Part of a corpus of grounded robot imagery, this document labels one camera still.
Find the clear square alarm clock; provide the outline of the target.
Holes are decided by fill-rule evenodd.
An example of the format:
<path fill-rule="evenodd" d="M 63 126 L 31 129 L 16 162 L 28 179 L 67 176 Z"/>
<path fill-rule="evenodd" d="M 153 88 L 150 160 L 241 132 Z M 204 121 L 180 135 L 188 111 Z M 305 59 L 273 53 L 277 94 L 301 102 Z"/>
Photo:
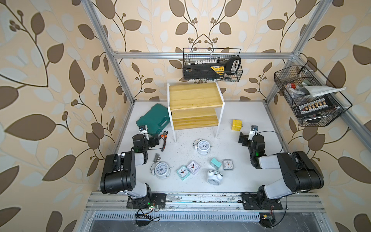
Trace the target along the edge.
<path fill-rule="evenodd" d="M 234 170 L 234 164 L 231 159 L 224 159 L 223 162 L 223 169 L 225 171 L 233 171 Z"/>

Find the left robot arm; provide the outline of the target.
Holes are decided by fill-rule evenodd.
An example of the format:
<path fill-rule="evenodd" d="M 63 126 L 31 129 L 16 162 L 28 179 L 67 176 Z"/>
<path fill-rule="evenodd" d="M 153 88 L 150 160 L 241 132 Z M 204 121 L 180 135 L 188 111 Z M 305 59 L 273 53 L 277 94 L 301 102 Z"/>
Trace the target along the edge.
<path fill-rule="evenodd" d="M 159 137 L 136 134 L 132 140 L 133 147 L 129 151 L 105 158 L 100 191 L 103 194 L 122 193 L 129 196 L 131 202 L 127 208 L 151 208 L 154 205 L 151 188 L 147 183 L 137 181 L 136 167 L 147 163 L 148 150 L 159 145 Z"/>

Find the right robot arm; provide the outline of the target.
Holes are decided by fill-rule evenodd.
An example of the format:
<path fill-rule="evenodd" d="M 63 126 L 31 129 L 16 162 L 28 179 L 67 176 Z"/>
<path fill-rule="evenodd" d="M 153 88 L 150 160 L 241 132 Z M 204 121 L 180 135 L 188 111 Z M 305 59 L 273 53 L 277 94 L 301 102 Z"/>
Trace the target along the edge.
<path fill-rule="evenodd" d="M 258 170 L 279 169 L 282 178 L 262 185 L 256 193 L 241 194 L 245 210 L 282 210 L 281 199 L 299 192 L 309 192 L 324 186 L 323 175 L 303 151 L 265 154 L 265 140 L 260 133 L 254 136 L 240 133 L 238 143 L 248 147 L 250 162 Z"/>

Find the lilac square alarm clock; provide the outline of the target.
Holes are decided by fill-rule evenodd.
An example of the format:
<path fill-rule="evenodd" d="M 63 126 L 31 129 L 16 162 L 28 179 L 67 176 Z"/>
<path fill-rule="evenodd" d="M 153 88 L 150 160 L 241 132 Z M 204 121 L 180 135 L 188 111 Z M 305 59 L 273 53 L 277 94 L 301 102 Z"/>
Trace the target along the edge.
<path fill-rule="evenodd" d="M 194 160 L 192 160 L 188 166 L 187 169 L 190 171 L 191 174 L 195 175 L 200 170 L 200 165 L 197 164 Z"/>

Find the mint square alarm clock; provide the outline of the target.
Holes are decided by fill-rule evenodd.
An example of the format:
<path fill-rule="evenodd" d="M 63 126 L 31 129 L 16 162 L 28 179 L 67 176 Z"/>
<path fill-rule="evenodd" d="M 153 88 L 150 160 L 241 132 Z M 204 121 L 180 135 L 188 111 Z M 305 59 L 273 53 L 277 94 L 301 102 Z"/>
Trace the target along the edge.
<path fill-rule="evenodd" d="M 190 176 L 190 171 L 187 169 L 186 166 L 182 165 L 176 173 L 178 174 L 179 178 L 184 181 L 186 178 Z"/>

